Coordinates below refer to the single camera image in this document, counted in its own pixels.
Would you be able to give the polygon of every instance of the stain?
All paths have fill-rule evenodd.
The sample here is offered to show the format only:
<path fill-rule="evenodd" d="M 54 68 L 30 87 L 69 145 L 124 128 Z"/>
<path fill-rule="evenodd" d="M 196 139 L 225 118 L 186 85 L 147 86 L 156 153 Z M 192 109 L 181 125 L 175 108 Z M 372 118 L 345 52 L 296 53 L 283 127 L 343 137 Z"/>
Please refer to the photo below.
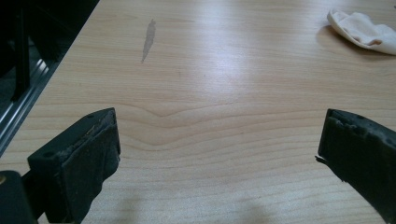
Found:
<path fill-rule="evenodd" d="M 149 54 L 149 49 L 151 48 L 152 44 L 154 43 L 155 23 L 156 23 L 155 20 L 151 20 L 151 22 L 148 25 L 148 30 L 146 32 L 145 47 L 143 47 L 142 63 L 145 61 L 146 57 Z"/>

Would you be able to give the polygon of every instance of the dark mark on table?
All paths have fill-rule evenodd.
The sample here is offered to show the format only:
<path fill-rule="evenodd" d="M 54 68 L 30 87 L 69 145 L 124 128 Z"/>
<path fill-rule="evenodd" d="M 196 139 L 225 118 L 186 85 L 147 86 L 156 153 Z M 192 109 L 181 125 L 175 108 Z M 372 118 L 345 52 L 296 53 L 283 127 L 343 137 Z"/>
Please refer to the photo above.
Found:
<path fill-rule="evenodd" d="M 148 30 L 146 32 L 145 47 L 143 47 L 142 62 L 145 61 L 146 57 L 149 54 L 149 49 L 151 48 L 152 44 L 154 43 L 155 23 L 156 23 L 155 20 L 151 20 L 150 24 L 148 25 Z"/>

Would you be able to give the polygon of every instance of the wood grain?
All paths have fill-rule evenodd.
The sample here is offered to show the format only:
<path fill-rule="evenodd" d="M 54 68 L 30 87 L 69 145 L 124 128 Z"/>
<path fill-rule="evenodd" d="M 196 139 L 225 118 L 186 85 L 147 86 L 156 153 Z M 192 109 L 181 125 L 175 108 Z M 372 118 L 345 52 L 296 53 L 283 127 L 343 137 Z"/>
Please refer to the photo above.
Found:
<path fill-rule="evenodd" d="M 114 106 L 120 168 L 84 223 L 382 223 L 314 159 L 327 108 L 396 129 L 396 58 L 336 34 L 332 7 L 396 28 L 384 0 L 101 0 L 0 169 Z"/>

